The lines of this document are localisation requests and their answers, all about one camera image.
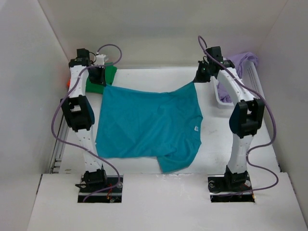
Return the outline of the green t shirt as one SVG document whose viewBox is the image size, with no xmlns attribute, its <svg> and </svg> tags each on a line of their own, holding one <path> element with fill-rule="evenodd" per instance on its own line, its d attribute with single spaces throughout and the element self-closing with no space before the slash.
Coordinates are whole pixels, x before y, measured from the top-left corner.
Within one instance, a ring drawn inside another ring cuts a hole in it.
<svg viewBox="0 0 308 231">
<path fill-rule="evenodd" d="M 112 85 L 114 78 L 115 78 L 116 71 L 117 71 L 117 68 L 113 65 L 105 67 L 106 85 Z M 105 86 L 102 86 L 102 85 L 92 84 L 87 78 L 86 92 L 103 94 L 104 87 Z"/>
</svg>

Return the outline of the teal t shirt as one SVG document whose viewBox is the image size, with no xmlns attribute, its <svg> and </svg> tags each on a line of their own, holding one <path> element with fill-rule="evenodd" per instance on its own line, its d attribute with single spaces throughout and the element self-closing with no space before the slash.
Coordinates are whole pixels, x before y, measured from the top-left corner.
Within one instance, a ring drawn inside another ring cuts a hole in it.
<svg viewBox="0 0 308 231">
<path fill-rule="evenodd" d="M 107 86 L 97 153 L 104 158 L 154 157 L 162 172 L 179 171 L 199 151 L 202 120 L 194 83 L 161 93 Z"/>
</svg>

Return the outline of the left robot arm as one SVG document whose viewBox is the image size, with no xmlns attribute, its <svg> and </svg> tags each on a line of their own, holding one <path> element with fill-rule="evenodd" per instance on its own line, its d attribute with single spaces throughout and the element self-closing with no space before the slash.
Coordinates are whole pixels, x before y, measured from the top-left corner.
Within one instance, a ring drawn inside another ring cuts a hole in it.
<svg viewBox="0 0 308 231">
<path fill-rule="evenodd" d="M 80 146 L 86 150 L 83 153 L 85 173 L 81 183 L 76 186 L 82 193 L 92 193 L 107 186 L 107 176 L 102 161 L 97 158 L 97 150 L 93 135 L 95 116 L 86 97 L 86 83 L 106 86 L 105 67 L 93 67 L 83 71 L 85 67 L 93 66 L 90 51 L 77 49 L 77 56 L 69 62 L 71 72 L 69 90 L 71 93 L 64 100 L 61 108 L 67 125 L 75 132 Z"/>
</svg>

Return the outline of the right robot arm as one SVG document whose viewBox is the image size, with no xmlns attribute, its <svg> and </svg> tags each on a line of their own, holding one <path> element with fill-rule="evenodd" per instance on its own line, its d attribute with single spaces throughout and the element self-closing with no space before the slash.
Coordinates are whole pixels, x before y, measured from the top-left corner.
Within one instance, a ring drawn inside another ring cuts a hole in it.
<svg viewBox="0 0 308 231">
<path fill-rule="evenodd" d="M 233 134 L 231 157 L 223 176 L 209 176 L 208 188 L 211 193 L 239 193 L 250 190 L 247 171 L 247 151 L 260 129 L 265 105 L 244 87 L 234 64 L 225 60 L 219 46 L 204 50 L 205 57 L 198 62 L 195 83 L 210 82 L 214 77 L 227 90 L 234 110 L 229 118 Z"/>
</svg>

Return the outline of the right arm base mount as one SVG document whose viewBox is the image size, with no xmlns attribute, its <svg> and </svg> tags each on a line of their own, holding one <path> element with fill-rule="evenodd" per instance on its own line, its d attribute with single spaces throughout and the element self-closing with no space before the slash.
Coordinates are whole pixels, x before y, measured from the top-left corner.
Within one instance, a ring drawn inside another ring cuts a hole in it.
<svg viewBox="0 0 308 231">
<path fill-rule="evenodd" d="M 249 176 L 244 182 L 237 182 L 230 186 L 227 185 L 224 175 L 209 175 L 207 179 L 212 203 L 255 202 Z"/>
</svg>

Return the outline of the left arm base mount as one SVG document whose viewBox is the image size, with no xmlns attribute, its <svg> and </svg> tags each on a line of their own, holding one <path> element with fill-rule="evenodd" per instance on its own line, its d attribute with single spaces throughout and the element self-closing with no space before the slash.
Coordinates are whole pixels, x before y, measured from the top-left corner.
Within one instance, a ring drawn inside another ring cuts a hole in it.
<svg viewBox="0 0 308 231">
<path fill-rule="evenodd" d="M 78 203 L 121 203 L 123 190 L 123 175 L 120 176 L 120 184 L 118 184 L 118 176 L 108 176 L 107 184 L 95 185 L 92 188 L 86 186 L 84 179 L 81 178 L 78 187 Z"/>
</svg>

